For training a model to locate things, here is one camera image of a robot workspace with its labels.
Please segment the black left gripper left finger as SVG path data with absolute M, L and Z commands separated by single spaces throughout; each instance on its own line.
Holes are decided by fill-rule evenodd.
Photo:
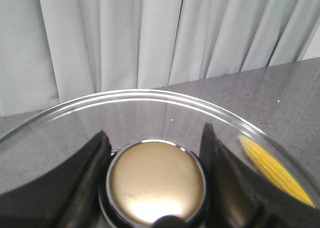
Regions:
M 0 196 L 2 228 L 92 228 L 98 186 L 111 159 L 100 131 L 82 148 L 39 178 Z

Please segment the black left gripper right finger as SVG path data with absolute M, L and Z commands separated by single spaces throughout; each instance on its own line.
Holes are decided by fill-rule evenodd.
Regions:
M 236 157 L 206 123 L 199 159 L 205 169 L 208 228 L 318 228 L 320 211 L 271 184 Z

